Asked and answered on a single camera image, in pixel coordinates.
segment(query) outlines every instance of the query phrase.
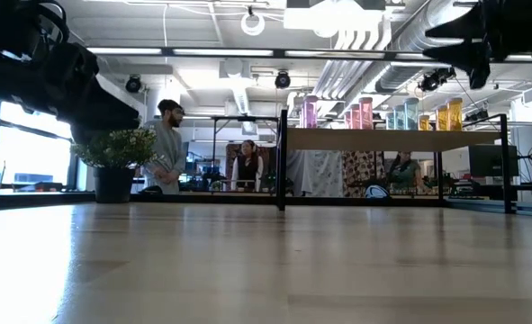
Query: yellow container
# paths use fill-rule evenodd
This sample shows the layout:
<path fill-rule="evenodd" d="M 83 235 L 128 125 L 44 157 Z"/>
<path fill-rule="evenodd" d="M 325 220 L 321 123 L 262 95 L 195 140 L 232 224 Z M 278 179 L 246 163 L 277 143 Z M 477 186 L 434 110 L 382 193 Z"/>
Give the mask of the yellow container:
<path fill-rule="evenodd" d="M 421 115 L 419 117 L 419 130 L 429 131 L 429 116 L 428 115 Z"/>
<path fill-rule="evenodd" d="M 449 130 L 462 130 L 462 98 L 452 98 L 447 101 L 449 113 Z"/>
<path fill-rule="evenodd" d="M 436 131 L 448 131 L 449 113 L 447 104 L 442 104 L 436 109 Z"/>

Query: computer monitor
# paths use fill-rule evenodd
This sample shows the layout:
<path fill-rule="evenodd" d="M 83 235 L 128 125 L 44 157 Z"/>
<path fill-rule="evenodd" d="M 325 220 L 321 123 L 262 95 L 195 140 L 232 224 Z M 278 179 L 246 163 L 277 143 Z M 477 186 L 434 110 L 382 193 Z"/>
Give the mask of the computer monitor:
<path fill-rule="evenodd" d="M 518 148 L 508 146 L 509 176 L 519 176 Z M 503 176 L 501 172 L 501 145 L 473 145 L 470 153 L 470 174 L 472 176 Z"/>

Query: shelf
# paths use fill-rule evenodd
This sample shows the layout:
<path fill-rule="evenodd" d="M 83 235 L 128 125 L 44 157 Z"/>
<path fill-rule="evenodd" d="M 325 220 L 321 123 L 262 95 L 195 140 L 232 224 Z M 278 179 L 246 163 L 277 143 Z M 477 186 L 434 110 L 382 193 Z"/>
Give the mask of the shelf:
<path fill-rule="evenodd" d="M 288 129 L 287 149 L 442 152 L 493 144 L 497 131 Z"/>

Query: security camera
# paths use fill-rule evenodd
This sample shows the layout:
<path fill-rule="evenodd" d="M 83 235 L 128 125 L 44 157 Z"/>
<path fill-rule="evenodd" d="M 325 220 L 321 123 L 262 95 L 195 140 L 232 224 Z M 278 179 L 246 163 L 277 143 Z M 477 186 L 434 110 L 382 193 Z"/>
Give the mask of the security camera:
<path fill-rule="evenodd" d="M 141 81 L 140 81 L 140 76 L 138 76 L 138 75 L 130 76 L 130 79 L 129 79 L 128 82 L 125 84 L 125 89 L 126 89 L 130 94 L 136 94 L 136 93 L 138 93 L 139 91 L 142 90 L 142 87 L 143 87 L 143 84 L 141 83 Z"/>
<path fill-rule="evenodd" d="M 285 89 L 290 86 L 292 79 L 288 76 L 287 71 L 277 72 L 277 77 L 275 78 L 275 87 L 278 89 Z"/>

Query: ceiling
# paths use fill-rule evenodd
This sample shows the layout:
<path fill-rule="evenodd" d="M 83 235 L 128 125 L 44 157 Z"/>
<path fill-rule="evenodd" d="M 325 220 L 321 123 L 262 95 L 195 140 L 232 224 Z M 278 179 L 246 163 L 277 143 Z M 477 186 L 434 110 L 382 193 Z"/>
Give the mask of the ceiling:
<path fill-rule="evenodd" d="M 392 16 L 394 35 L 423 2 L 407 0 L 405 9 Z M 270 1 L 269 8 L 255 9 L 256 12 L 272 14 L 276 18 L 266 18 L 266 27 L 258 36 L 249 36 L 241 30 L 241 15 L 238 14 L 246 12 L 243 7 L 214 6 L 213 11 L 217 14 L 214 22 L 209 5 L 170 6 L 166 12 L 166 40 L 162 18 L 164 5 L 90 1 L 61 3 L 67 10 L 68 25 L 75 38 L 88 47 L 163 47 L 167 42 L 168 47 L 331 49 L 337 41 L 337 37 L 321 38 L 312 31 L 284 29 L 283 23 L 277 20 L 283 19 L 281 14 L 286 6 L 285 1 Z M 108 58 L 101 64 L 101 70 L 120 86 L 125 84 L 129 74 L 138 71 L 142 82 L 155 89 L 167 83 L 164 71 L 171 66 L 174 75 L 179 76 L 187 89 L 187 102 L 192 105 L 188 108 L 195 111 L 201 106 L 223 106 L 224 102 L 233 100 L 233 93 L 227 86 L 216 85 L 220 61 L 220 58 Z M 248 61 L 254 77 L 254 82 L 247 90 L 250 102 L 285 103 L 291 91 L 307 93 L 317 84 L 326 65 L 326 61 L 313 59 L 257 58 Z M 275 89 L 274 80 L 279 70 L 289 72 L 291 88 Z M 509 99 L 532 86 L 532 65 L 494 66 L 488 85 L 476 91 L 469 90 L 467 76 L 462 72 L 458 72 L 456 80 L 441 86 L 435 93 L 422 94 L 417 91 L 416 80 L 420 78 L 421 74 L 418 74 L 398 94 L 375 108 L 391 109 L 402 104 L 406 98 L 417 96 L 423 99 L 421 108 L 428 112 L 448 98 L 461 97 L 466 109 L 484 105 L 496 112 L 506 112 Z"/>

